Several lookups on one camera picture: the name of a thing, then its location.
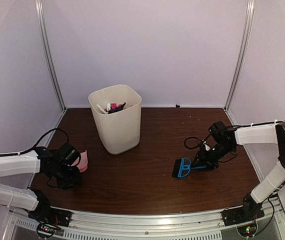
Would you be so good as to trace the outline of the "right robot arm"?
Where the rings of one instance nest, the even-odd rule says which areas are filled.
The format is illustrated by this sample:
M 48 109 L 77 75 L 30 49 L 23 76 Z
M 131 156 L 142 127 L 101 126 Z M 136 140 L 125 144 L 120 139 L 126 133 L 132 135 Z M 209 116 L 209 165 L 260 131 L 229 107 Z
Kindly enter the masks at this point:
M 199 151 L 189 167 L 198 171 L 214 170 L 220 159 L 243 146 L 255 170 L 261 173 L 260 183 L 244 197 L 239 209 L 239 217 L 249 221 L 258 213 L 262 203 L 285 184 L 285 120 L 230 126 L 217 121 L 208 131 L 215 146 L 210 147 L 206 139 L 201 140 Z

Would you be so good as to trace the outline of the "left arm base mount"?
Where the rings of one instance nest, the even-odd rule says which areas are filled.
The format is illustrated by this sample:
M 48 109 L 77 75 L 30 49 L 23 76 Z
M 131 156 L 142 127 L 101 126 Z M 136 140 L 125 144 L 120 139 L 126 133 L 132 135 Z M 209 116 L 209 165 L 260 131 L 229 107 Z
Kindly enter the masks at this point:
M 58 209 L 51 206 L 51 202 L 41 190 L 31 190 L 37 198 L 38 204 L 35 210 L 28 210 L 28 217 L 40 223 L 52 226 L 68 227 L 70 224 L 72 213 L 69 210 Z

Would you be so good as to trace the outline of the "pink plastic dustpan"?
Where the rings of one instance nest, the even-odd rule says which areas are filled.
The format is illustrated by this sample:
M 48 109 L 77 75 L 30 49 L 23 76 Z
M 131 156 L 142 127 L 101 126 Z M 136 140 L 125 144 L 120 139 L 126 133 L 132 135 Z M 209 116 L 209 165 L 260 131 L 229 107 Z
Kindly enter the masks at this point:
M 88 169 L 88 153 L 87 150 L 80 153 L 80 157 L 72 164 L 77 166 L 80 173 L 84 173 Z

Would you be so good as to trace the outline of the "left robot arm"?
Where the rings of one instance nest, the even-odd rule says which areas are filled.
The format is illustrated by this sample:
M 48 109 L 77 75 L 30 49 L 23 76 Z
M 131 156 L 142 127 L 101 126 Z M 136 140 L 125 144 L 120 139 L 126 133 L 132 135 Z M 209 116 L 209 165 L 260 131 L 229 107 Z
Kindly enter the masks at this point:
M 59 149 L 36 146 L 22 152 L 0 153 L 0 178 L 44 174 L 48 180 L 56 180 L 54 189 L 68 190 L 82 182 L 78 168 L 81 159 L 81 153 L 68 142 Z M 55 216 L 50 201 L 37 189 L 0 183 L 0 205 L 35 212 L 43 222 Z

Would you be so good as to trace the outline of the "blue hand brush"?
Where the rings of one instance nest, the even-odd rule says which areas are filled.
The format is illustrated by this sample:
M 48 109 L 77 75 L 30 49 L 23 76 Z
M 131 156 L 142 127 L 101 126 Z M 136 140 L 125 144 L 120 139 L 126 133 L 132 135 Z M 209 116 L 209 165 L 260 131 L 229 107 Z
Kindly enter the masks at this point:
M 176 179 L 186 178 L 192 170 L 191 168 L 191 160 L 189 158 L 181 158 L 175 160 L 171 177 Z

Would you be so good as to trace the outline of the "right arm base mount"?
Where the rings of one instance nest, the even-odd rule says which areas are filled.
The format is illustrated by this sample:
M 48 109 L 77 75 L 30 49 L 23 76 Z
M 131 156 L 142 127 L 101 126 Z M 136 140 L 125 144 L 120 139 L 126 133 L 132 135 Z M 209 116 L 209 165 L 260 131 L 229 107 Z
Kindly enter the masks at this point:
M 232 226 L 250 221 L 256 218 L 262 218 L 265 213 L 262 209 L 262 203 L 257 203 L 255 200 L 247 195 L 243 198 L 242 206 L 236 208 L 226 208 L 221 212 L 224 225 Z

